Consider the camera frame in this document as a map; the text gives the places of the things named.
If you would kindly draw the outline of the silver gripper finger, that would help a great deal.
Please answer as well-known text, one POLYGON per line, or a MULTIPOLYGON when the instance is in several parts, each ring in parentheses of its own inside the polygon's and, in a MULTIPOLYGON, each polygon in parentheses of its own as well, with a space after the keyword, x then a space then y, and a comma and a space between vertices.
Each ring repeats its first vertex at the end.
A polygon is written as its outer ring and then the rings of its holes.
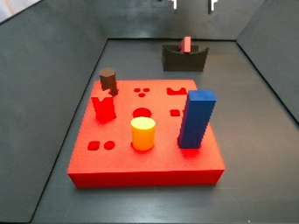
POLYGON ((211 14, 215 11, 215 5, 218 0, 208 0, 208 14, 211 14))
POLYGON ((178 9, 178 1, 172 0, 172 8, 176 10, 178 9))

